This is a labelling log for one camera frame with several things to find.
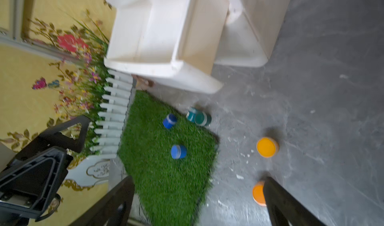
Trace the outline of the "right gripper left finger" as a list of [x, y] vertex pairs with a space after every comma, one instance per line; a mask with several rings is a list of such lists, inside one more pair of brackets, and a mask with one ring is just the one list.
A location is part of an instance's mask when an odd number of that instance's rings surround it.
[[133, 178], [127, 176], [71, 225], [126, 226], [134, 194]]

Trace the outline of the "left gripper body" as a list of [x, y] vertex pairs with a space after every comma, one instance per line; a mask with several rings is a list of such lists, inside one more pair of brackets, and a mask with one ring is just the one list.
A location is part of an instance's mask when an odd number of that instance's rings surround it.
[[1, 172], [1, 225], [27, 226], [49, 218], [53, 200], [68, 174], [73, 157], [53, 147], [25, 160], [13, 159]]

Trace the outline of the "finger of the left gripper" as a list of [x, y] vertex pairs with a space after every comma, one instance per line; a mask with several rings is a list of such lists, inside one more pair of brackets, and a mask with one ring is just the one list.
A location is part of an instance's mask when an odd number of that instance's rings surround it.
[[52, 147], [81, 153], [85, 146], [91, 120], [78, 116], [46, 129], [16, 154], [16, 160], [27, 160]]

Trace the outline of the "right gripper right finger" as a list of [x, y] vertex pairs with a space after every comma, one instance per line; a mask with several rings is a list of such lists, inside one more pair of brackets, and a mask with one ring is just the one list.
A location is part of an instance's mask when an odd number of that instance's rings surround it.
[[273, 226], [325, 226], [273, 178], [265, 178], [263, 193]]

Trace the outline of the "blue paint can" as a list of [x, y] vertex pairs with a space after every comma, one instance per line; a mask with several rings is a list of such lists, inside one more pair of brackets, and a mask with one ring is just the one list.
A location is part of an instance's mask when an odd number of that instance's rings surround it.
[[171, 129], [173, 126], [176, 125], [178, 119], [175, 115], [173, 114], [168, 114], [166, 118], [163, 120], [163, 126], [166, 129]]
[[174, 145], [171, 148], [171, 156], [174, 160], [184, 159], [187, 156], [187, 149], [182, 145]]

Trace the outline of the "green paint can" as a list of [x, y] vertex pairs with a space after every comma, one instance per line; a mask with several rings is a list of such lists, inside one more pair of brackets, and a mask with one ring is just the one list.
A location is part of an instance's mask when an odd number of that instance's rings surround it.
[[196, 118], [196, 115], [199, 113], [199, 110], [194, 108], [194, 107], [190, 107], [188, 109], [188, 112], [186, 114], [186, 118], [188, 121], [192, 122], [192, 123], [195, 123], [195, 118]]
[[205, 112], [199, 112], [195, 116], [195, 124], [200, 127], [206, 127], [212, 122], [212, 117]]

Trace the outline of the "white three-drawer cabinet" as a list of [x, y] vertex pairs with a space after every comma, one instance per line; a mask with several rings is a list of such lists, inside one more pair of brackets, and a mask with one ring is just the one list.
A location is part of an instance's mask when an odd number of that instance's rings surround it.
[[214, 94], [214, 64], [262, 67], [290, 0], [106, 0], [116, 18], [106, 67]]

